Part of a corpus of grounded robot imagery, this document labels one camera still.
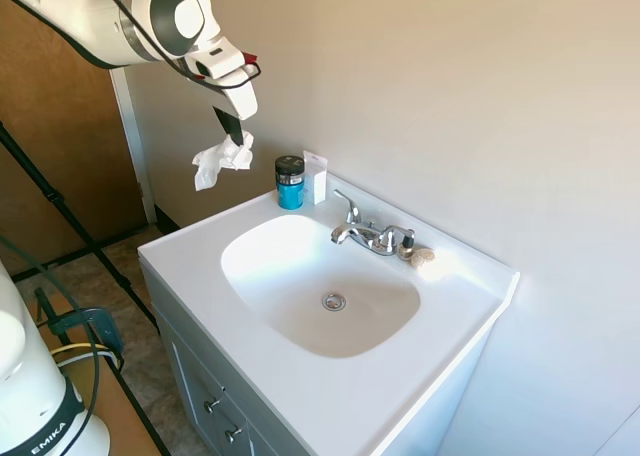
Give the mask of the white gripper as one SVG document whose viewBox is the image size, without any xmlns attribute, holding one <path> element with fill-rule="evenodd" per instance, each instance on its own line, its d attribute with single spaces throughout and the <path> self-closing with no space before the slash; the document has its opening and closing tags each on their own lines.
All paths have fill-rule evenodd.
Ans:
<svg viewBox="0 0 640 456">
<path fill-rule="evenodd" d="M 188 68 L 213 87 L 213 109 L 218 121 L 231 141 L 243 146 L 240 120 L 249 119 L 258 110 L 252 85 L 258 76 L 257 63 L 247 63 L 244 54 L 226 37 L 216 37 L 192 47 Z"/>
</svg>

